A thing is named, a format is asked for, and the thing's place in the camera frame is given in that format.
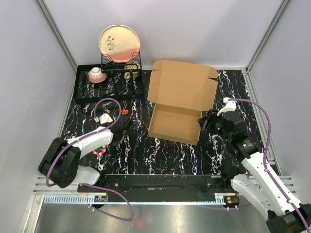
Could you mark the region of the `cardboard box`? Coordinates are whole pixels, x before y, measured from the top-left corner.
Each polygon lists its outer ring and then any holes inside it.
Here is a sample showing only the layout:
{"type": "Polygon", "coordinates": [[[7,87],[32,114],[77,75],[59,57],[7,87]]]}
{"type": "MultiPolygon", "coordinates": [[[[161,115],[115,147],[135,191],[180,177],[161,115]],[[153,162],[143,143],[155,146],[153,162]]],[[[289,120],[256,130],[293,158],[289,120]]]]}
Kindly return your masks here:
{"type": "Polygon", "coordinates": [[[218,71],[190,62],[157,60],[150,76],[147,100],[155,103],[148,136],[197,145],[198,120],[214,106],[218,71]]]}

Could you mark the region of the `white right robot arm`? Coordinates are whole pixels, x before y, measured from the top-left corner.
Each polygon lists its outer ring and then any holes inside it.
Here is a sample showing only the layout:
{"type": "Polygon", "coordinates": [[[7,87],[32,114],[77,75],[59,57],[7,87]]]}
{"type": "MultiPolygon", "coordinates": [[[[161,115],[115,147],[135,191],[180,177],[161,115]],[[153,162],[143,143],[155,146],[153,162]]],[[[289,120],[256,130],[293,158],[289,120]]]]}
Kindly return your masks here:
{"type": "Polygon", "coordinates": [[[241,165],[222,163],[222,190],[243,195],[262,214],[272,233],[310,232],[311,205],[303,204],[285,186],[260,151],[259,144],[247,134],[238,112],[219,115],[211,109],[198,122],[201,130],[219,135],[230,157],[241,165]]]}

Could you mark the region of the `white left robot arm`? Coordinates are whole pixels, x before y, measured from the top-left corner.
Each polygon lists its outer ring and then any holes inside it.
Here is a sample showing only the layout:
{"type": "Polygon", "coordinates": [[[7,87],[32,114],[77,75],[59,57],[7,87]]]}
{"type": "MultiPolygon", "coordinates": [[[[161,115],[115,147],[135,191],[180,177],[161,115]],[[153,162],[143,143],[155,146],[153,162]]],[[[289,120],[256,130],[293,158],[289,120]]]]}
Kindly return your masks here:
{"type": "Polygon", "coordinates": [[[101,146],[117,146],[124,140],[131,128],[132,120],[129,116],[121,116],[105,123],[95,130],[82,136],[65,140],[55,138],[45,153],[38,171],[46,177],[46,186],[57,185],[66,188],[72,183],[87,183],[94,192],[104,189],[105,180],[99,172],[91,167],[79,165],[85,155],[101,146]]]}

